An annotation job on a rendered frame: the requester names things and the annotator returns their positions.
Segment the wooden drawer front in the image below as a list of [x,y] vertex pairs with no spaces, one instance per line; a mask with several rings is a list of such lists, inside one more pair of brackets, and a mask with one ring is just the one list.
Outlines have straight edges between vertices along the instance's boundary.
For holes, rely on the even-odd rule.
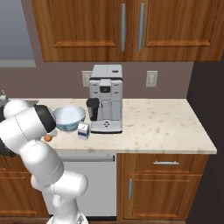
[[202,175],[208,155],[125,154],[125,171],[133,174],[183,173]]

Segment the white dishwasher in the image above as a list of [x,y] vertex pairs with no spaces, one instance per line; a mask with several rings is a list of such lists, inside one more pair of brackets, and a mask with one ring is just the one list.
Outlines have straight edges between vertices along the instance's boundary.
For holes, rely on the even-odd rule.
[[116,217],[116,155],[77,153],[75,156],[59,154],[60,157],[106,157],[115,156],[115,162],[64,162],[65,169],[81,172],[87,176],[87,191],[77,199],[79,209],[90,220],[97,217]]

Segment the wooden upper cupboard door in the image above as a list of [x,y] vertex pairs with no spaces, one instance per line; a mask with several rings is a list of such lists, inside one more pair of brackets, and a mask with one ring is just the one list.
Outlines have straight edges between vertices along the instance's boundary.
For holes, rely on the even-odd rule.
[[[144,3],[142,51],[138,18]],[[135,0],[134,61],[219,61],[224,50],[224,0]]]
[[[133,0],[31,0],[45,62],[130,61]],[[121,51],[121,5],[126,46]]]

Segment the pale blue bowl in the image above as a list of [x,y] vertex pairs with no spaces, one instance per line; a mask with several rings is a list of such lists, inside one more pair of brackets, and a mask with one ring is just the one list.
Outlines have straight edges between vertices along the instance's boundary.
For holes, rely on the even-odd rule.
[[77,130],[79,122],[83,122],[86,117],[85,109],[77,105],[59,107],[53,111],[53,114],[56,127],[65,132]]

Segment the wooden lower cupboard door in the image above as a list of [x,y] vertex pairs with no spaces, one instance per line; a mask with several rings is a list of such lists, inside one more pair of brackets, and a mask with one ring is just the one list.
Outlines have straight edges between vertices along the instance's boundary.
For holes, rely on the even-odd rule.
[[[131,199],[128,199],[129,179],[132,179]],[[200,179],[200,175],[127,175],[123,184],[122,217],[126,220],[185,221]]]

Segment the white wall socket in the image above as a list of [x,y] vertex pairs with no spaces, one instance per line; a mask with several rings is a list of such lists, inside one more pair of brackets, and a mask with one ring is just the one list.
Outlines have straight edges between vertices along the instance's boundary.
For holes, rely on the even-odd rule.
[[158,72],[157,71],[148,71],[146,74],[146,86],[148,88],[155,88],[158,81]]
[[92,72],[91,71],[82,71],[82,83],[84,87],[89,86],[89,79],[91,77]]

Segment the silver coffee machine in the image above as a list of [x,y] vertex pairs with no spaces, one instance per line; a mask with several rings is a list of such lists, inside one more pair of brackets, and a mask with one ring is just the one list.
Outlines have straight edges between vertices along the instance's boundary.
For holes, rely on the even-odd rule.
[[90,131],[95,134],[123,132],[123,68],[94,65],[89,79],[87,109]]

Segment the blue and white milk carton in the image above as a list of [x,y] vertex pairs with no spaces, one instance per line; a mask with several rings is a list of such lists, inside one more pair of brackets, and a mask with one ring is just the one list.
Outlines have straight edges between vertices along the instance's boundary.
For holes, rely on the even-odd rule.
[[78,138],[87,140],[89,137],[90,128],[87,123],[80,122],[78,125]]

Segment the window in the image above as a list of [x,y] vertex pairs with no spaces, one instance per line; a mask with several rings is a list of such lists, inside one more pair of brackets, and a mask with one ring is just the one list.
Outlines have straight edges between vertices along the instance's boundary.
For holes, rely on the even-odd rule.
[[0,0],[0,67],[35,67],[21,0]]

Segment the wooden sink cupboard door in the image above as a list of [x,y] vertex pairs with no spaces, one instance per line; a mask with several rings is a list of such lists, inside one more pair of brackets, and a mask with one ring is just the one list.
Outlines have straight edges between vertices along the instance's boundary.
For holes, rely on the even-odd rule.
[[42,193],[32,187],[31,177],[20,156],[0,156],[0,216],[49,217]]

